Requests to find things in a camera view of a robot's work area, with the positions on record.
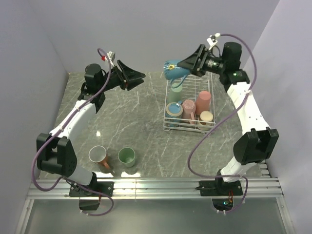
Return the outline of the blue mug grey interior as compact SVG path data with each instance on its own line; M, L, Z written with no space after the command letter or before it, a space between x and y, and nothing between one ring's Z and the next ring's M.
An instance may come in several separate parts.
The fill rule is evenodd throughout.
M178 88L182 85L184 80L188 75L190 75L190 71L179 67L177 64L180 62L180 60L168 60L164 62L163 66L163 72L165 78L170 82L170 85L173 88ZM174 80L182 78L179 84L174 84Z

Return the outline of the green tumbler cup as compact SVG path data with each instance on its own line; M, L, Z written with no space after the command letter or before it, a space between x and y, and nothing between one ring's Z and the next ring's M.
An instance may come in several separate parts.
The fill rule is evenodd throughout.
M177 84L173 84L168 88L167 103L179 102L182 100L182 84L177 87Z

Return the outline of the coral pink tumbler cup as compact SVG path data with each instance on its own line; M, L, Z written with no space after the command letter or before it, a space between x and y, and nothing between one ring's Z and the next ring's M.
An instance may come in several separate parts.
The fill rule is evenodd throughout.
M199 116L203 111L210 109L211 93L209 91L201 91L195 101L195 113Z

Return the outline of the pink faceted mug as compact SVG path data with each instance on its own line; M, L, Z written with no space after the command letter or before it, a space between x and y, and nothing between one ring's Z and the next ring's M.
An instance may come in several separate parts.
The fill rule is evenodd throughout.
M195 124L195 111L196 111L196 105L195 102L187 99L182 103L183 107L183 113L182 113L182 119L184 119L185 122L189 122L190 124Z

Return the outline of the blue butterfly mug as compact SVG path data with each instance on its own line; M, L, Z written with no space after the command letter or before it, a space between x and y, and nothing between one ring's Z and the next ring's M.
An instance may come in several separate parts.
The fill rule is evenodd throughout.
M166 106L165 120L169 127L177 127L181 122L183 107L177 102L171 102Z

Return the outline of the steel and brown cup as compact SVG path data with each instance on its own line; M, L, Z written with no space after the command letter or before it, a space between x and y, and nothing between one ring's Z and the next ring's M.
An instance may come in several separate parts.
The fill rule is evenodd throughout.
M213 114L209 111L203 111L199 115L198 119L198 129L208 130L213 122Z

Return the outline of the small green cup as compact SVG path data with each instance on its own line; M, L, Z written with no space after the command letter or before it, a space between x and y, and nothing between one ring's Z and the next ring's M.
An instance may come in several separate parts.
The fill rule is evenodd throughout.
M119 161L126 167L133 167L136 160L136 153L130 147L122 148L118 153Z

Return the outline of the orange mug grey interior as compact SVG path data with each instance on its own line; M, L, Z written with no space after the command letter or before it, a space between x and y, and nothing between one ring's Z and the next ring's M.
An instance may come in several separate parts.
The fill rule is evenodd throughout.
M107 151L103 146L98 145L91 148L88 153L88 157L93 163L97 163L107 169L111 169L108 164Z

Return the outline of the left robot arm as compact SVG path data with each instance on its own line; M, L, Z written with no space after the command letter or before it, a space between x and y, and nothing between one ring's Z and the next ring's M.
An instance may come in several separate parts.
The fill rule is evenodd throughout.
M78 100L68 116L50 133L37 137L33 166L75 182L83 193L93 196L98 191L97 176L78 165L72 142L100 110L106 91L116 87L130 91L144 82L145 74L118 60L116 66L109 65L108 72L99 64L87 65L84 78Z

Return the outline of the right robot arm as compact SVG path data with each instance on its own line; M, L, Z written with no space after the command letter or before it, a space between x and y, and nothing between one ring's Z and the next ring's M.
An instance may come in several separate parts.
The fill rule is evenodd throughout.
M222 55L211 56L211 48L200 45L197 50L177 65L201 77L206 72L219 75L225 92L237 111L242 137L234 144L234 156L217 172L208 185L200 182L203 195L242 195L240 178L254 165L268 159L277 143L279 134L264 120L251 91L248 75L240 69L242 47L236 42L224 44Z

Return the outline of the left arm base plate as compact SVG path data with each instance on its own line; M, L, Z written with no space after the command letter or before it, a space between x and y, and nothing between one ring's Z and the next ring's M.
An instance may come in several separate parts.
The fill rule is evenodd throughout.
M114 182L97 182L94 188L71 184L69 197L96 197L103 194L112 196L114 190Z

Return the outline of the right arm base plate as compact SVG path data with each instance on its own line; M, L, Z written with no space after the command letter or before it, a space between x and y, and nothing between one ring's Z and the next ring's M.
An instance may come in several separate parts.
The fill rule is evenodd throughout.
M224 182L222 178L199 181L195 190L200 191L201 196L229 196L243 195L240 181Z

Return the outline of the aluminium rail frame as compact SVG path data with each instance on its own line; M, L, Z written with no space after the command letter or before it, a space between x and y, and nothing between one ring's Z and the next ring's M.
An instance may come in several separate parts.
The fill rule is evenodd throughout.
M198 177L143 178L139 173L112 177L112 199L100 205L101 216L78 210L78 198L60 182L49 192L29 188L16 229L18 234L286 234L283 194L276 178L242 182L245 197L234 196L225 214L213 198L201 196Z

